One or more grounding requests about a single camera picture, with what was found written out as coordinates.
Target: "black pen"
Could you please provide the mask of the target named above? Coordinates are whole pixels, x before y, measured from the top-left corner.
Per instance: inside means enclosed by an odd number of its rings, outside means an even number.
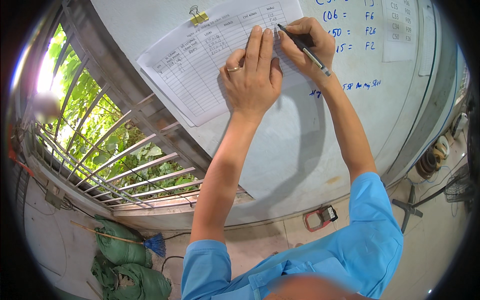
[[[307,45],[305,45],[304,42],[302,42],[297,35],[293,34],[293,33],[290,33],[288,32],[285,27],[283,27],[282,25],[280,24],[277,24],[278,27],[280,27],[280,29],[285,32],[287,34],[287,36],[289,36],[293,42],[295,43],[295,45],[297,45],[297,47],[303,51],[312,61],[313,63],[315,63],[319,68],[320,70],[322,70],[323,73],[325,73],[325,75],[327,76],[330,76],[330,71],[327,69],[327,67],[325,67],[324,63],[318,59],[318,57],[310,50],[310,48],[307,47]]]

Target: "metal railing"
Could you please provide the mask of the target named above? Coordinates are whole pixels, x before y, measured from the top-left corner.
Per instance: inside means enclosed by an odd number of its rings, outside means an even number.
[[[183,190],[185,188],[198,186],[203,182],[203,179],[195,178],[195,180],[192,182],[165,188],[157,184],[162,180],[176,178],[189,173],[203,175],[205,173],[205,169],[198,168],[198,164],[192,159],[190,159],[189,156],[185,154],[185,151],[176,145],[177,143],[173,143],[169,138],[166,137],[166,135],[172,134],[179,129],[183,130],[180,123],[174,122],[170,125],[165,126],[164,128],[159,129],[148,121],[147,116],[141,111],[141,109],[151,103],[154,94],[151,93],[147,97],[140,99],[140,101],[138,102],[126,96],[126,93],[120,87],[118,87],[118,85],[115,84],[115,82],[111,80],[109,75],[102,69],[101,65],[98,63],[97,58],[92,55],[89,49],[83,46],[84,43],[76,26],[72,9],[69,5],[70,1],[66,0],[64,0],[61,5],[62,16],[59,19],[66,20],[67,24],[65,24],[64,28],[68,27],[68,30],[66,30],[66,42],[62,46],[62,50],[59,53],[59,57],[54,67],[53,77],[55,77],[56,73],[58,72],[61,62],[63,61],[63,57],[66,53],[66,49],[69,45],[72,45],[73,47],[73,45],[75,44],[77,48],[78,45],[80,46],[81,51],[78,56],[82,56],[82,58],[80,59],[81,64],[75,72],[72,83],[69,86],[68,91],[65,95],[65,99],[61,107],[61,115],[57,120],[57,126],[55,128],[50,128],[49,131],[44,125],[40,125],[38,123],[34,123],[33,125],[31,125],[32,130],[30,131],[30,135],[33,147],[33,150],[31,152],[35,154],[37,160],[41,164],[45,165],[58,178],[70,184],[72,187],[77,188],[77,190],[83,195],[85,195],[85,197],[87,197],[90,201],[111,211],[151,209],[186,204],[192,205],[193,203],[195,203],[195,196],[197,196],[199,193],[199,187],[191,191],[181,191],[179,193],[175,192]],[[104,84],[102,84],[101,90],[96,95],[92,104],[86,109],[82,118],[76,123],[76,125],[70,125],[63,117],[63,114],[72,94],[73,88],[77,84],[80,75],[86,68],[88,68],[89,72],[94,69],[96,74],[99,74],[101,77],[100,80],[95,78],[96,82],[104,82]],[[113,92],[116,96],[120,95],[122,104],[127,107],[128,111],[123,113],[123,115],[97,140],[89,140],[83,134],[81,134],[82,126],[92,113],[99,100],[103,96],[108,95],[110,92]],[[87,158],[89,158],[89,156],[91,156],[95,151],[99,151],[99,146],[106,139],[108,139],[117,128],[132,119],[143,124],[144,127],[147,128],[149,131],[153,132],[153,134],[136,142],[134,145],[128,147],[120,153],[114,154],[111,158],[108,159],[107,162],[98,166],[96,169],[90,169],[89,167],[87,167],[85,165],[85,161],[87,160]],[[66,147],[63,147],[61,145],[58,137],[60,131],[60,124],[62,121],[65,121],[65,123],[70,126],[73,131],[72,137],[69,139]],[[80,159],[75,158],[70,153],[74,140],[77,137],[85,140],[85,142],[90,145],[89,150]],[[125,170],[121,174],[118,174],[109,179],[103,178],[99,175],[102,170],[113,166],[119,160],[122,160],[122,158],[130,155],[132,152],[140,149],[141,147],[149,143],[159,142],[162,145],[166,145],[167,148],[173,149],[173,151],[166,154],[165,156],[162,156],[150,162],[146,162],[134,168],[128,168],[128,170]],[[148,170],[150,168],[158,166],[159,164],[172,160],[176,161],[181,166],[185,166],[186,168],[180,171],[176,171],[151,179],[141,177],[141,179],[143,179],[142,181],[128,184],[126,186],[118,186],[116,184],[116,182],[118,182],[118,179],[120,178],[131,175],[138,175],[137,172],[140,172],[142,170]],[[127,192],[129,190],[135,190],[148,184],[156,186],[158,187],[158,189],[147,192]]]

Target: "gold ring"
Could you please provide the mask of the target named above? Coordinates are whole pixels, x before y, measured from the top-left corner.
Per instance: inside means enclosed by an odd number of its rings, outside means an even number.
[[[227,71],[229,71],[229,72],[235,72],[235,71],[238,71],[238,70],[240,70],[240,66],[235,67],[235,68],[227,68]]]

